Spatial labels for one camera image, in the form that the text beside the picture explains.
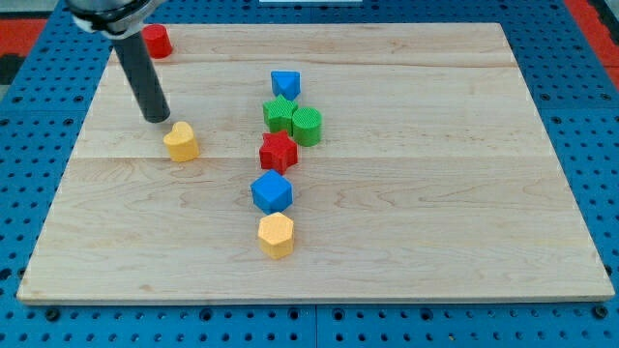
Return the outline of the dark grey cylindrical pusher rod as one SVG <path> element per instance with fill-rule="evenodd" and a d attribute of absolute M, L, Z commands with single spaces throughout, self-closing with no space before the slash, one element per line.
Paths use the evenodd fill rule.
<path fill-rule="evenodd" d="M 141 33 L 113 40 L 112 45 L 143 118 L 149 123 L 167 120 L 170 109 Z"/>

